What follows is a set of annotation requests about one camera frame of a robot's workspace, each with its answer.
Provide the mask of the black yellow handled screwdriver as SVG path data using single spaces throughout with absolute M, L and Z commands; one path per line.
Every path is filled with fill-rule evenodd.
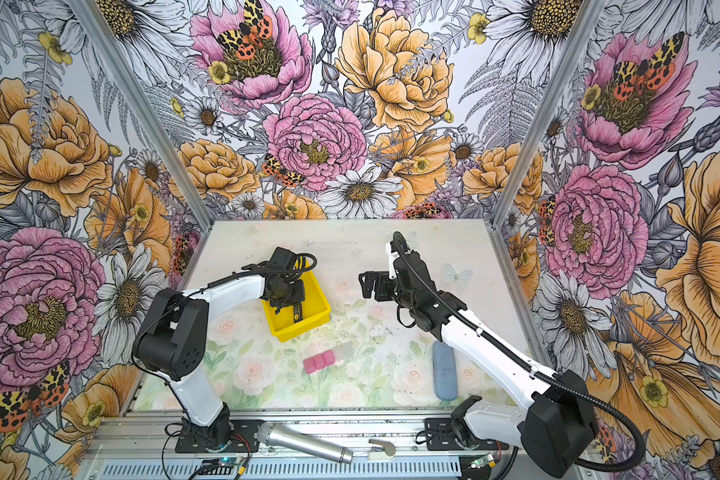
M 296 303 L 293 306 L 293 323 L 299 323 L 303 319 L 303 310 L 302 310 L 302 303 Z

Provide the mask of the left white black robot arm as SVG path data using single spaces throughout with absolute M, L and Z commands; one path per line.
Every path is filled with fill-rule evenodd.
M 331 307 L 314 274 L 317 258 L 283 247 L 269 259 L 195 290 L 159 291 L 132 344 L 132 357 L 160 378 L 183 412 L 177 449 L 221 452 L 246 447 L 250 436 L 234 432 L 230 409 L 203 370 L 210 321 L 259 300 L 271 333 L 285 342 L 329 320 Z

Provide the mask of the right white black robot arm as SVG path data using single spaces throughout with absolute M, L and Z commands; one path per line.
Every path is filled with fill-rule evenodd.
M 488 373 L 519 411 L 502 414 L 480 396 L 451 414 L 456 443 L 467 449 L 495 441 L 521 448 L 547 475 L 563 477 L 597 433 L 592 406 L 582 399 L 583 380 L 557 376 L 549 367 L 499 338 L 458 297 L 437 289 L 418 252 L 386 247 L 389 268 L 358 276 L 362 295 L 393 301 L 415 327 L 467 357 Z

